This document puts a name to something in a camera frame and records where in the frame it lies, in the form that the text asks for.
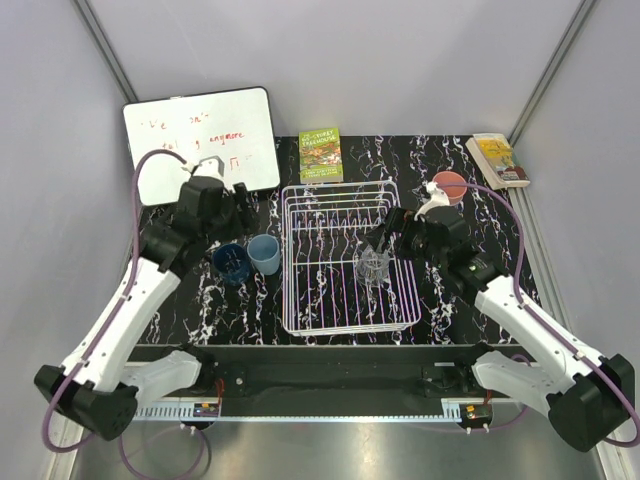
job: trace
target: whiteboard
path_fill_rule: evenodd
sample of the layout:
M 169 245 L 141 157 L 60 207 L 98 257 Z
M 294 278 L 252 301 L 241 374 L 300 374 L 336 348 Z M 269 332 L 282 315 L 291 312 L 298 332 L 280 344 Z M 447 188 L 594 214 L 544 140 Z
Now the whiteboard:
M 192 163 L 218 157 L 225 185 L 243 182 L 249 191 L 280 185 L 269 97 L 262 87 L 133 103 L 123 113 L 134 166 L 148 151 L 165 148 Z M 142 204 L 177 201 L 189 176 L 175 158 L 156 155 L 140 175 Z

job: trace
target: cable clip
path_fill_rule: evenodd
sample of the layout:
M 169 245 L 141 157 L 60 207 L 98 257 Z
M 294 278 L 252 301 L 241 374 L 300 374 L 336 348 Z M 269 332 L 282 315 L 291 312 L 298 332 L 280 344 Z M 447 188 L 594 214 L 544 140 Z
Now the cable clip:
M 182 170 L 185 170 L 189 173 L 193 173 L 195 171 L 196 168 L 198 168 L 198 165 L 192 162 L 187 162 L 182 164 L 182 166 L 180 167 Z

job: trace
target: book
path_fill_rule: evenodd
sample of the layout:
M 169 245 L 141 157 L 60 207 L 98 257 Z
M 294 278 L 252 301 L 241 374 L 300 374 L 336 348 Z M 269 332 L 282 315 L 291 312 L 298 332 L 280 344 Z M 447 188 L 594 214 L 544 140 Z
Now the book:
M 531 183 L 504 135 L 478 133 L 466 145 L 493 190 L 526 187 Z
M 342 182 L 340 132 L 337 128 L 300 133 L 300 183 Z

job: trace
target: green book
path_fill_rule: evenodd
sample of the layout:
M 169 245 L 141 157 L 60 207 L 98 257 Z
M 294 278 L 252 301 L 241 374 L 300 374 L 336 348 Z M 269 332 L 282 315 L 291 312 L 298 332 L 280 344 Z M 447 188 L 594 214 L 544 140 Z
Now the green book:
M 340 132 L 337 128 L 300 133 L 300 183 L 342 182 Z

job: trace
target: dark blue cup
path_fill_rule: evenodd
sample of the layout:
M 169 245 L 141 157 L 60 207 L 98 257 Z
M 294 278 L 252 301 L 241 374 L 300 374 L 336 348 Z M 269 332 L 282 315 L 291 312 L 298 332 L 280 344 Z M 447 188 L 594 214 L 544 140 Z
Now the dark blue cup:
M 237 243 L 223 245 L 213 254 L 213 267 L 227 285 L 237 287 L 246 282 L 251 264 L 246 250 Z

